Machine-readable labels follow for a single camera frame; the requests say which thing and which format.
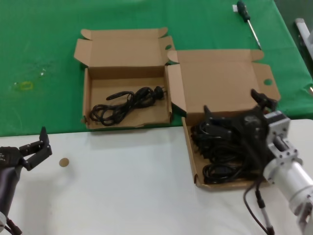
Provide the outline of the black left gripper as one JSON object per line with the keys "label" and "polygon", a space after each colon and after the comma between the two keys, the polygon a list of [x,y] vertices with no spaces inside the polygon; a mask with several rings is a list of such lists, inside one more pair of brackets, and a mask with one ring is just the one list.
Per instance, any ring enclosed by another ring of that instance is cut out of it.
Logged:
{"label": "black left gripper", "polygon": [[[25,160],[24,157],[29,155],[31,157]],[[51,155],[49,137],[46,128],[42,127],[38,141],[21,146],[19,149],[17,147],[0,148],[0,170],[21,171],[24,167],[31,171]]]}

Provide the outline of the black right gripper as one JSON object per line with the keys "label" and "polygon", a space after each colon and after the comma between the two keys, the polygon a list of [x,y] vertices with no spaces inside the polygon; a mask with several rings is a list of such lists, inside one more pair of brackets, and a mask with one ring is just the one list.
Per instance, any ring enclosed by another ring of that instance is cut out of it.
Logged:
{"label": "black right gripper", "polygon": [[264,93],[258,93],[251,89],[251,97],[258,107],[236,113],[229,118],[214,116],[209,108],[204,105],[203,132],[214,139],[232,140],[232,127],[239,136],[240,144],[248,152],[255,162],[267,162],[270,159],[266,137],[268,124],[264,112],[274,112],[277,108],[277,100],[267,97]]}

